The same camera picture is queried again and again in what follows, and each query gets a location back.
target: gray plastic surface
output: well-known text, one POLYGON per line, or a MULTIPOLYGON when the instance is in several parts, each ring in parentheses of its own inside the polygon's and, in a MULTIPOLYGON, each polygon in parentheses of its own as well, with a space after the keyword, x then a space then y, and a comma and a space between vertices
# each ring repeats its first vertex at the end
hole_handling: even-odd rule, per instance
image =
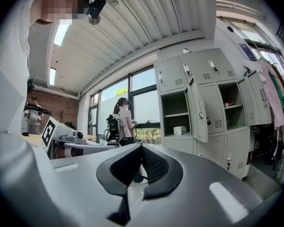
MULTIPOLYGON (((0 135, 0 192, 31 226, 118 226, 107 220, 122 197, 108 194, 96 178, 97 167, 135 144, 81 157, 50 161, 42 148, 31 148, 21 137, 0 135), (55 168, 78 164, 58 173, 55 168)), ((168 196, 143 201, 126 226, 230 226, 210 193, 222 182, 252 211, 261 199, 247 185, 214 162, 168 148, 148 145, 177 160, 181 183, 168 196)))

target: hair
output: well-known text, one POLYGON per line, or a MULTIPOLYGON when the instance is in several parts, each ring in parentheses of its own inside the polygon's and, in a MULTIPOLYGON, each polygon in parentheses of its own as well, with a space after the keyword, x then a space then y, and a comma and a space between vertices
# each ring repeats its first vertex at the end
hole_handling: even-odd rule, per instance
POLYGON ((125 97, 119 98, 118 102, 116 103, 116 105, 114 107, 114 114, 118 114, 119 111, 120 111, 119 107, 124 105, 124 104, 128 104, 127 98, 125 98, 125 97))
POLYGON ((32 96, 32 100, 33 101, 38 101, 39 102, 39 98, 37 96, 32 96))

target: ceiling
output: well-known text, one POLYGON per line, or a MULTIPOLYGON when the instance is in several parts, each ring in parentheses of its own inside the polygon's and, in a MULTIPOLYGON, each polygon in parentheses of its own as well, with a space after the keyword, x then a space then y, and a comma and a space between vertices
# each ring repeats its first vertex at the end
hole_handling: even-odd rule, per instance
POLYGON ((101 22, 74 20, 61 46, 54 45, 46 65, 51 26, 29 32, 30 77, 46 85, 56 69, 55 87, 75 94, 122 58, 165 37, 200 30, 198 0, 106 0, 101 22))

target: open locker door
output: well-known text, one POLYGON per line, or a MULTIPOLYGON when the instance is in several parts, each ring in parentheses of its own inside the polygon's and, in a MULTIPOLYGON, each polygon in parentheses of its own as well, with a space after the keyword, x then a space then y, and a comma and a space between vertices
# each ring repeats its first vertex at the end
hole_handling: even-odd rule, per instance
POLYGON ((207 143, 208 130, 206 111, 204 101, 199 93, 199 88, 194 77, 191 78, 188 87, 185 90, 185 97, 189 112, 191 136, 207 143))
POLYGON ((271 115, 262 80, 256 71, 238 82, 244 102, 247 125, 271 123, 271 115))

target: white locker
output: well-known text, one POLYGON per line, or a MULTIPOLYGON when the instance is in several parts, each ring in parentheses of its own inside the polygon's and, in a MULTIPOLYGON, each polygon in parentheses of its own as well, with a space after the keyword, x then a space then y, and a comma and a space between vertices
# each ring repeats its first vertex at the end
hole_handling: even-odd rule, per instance
POLYGON ((184 88, 185 84, 176 58, 156 63, 160 92, 184 88))
POLYGON ((194 141, 191 140, 167 140, 164 139, 164 147, 182 151, 185 153, 194 153, 194 141))
POLYGON ((232 65, 221 49, 202 51, 201 54, 217 82, 236 79, 232 65))
POLYGON ((190 81, 192 76, 198 84, 213 82, 209 69, 200 52, 185 53, 178 58, 185 72, 187 82, 190 81))
POLYGON ((223 132, 224 120, 217 87, 215 85, 202 87, 200 92, 204 100, 207 120, 210 121, 210 124, 207 124, 208 133, 223 132))
POLYGON ((239 179, 245 174, 249 151, 250 129, 227 134, 226 158, 223 166, 239 179))
POLYGON ((243 98, 247 125, 271 123, 269 102, 263 83, 256 71, 238 82, 243 98))
POLYGON ((208 143, 197 140, 197 156, 207 158, 222 166, 224 156, 225 136, 215 136, 208 139, 208 143))
POLYGON ((206 110, 199 87, 194 78, 192 78, 185 90, 185 96, 189 113, 191 136, 202 142, 208 142, 206 110))

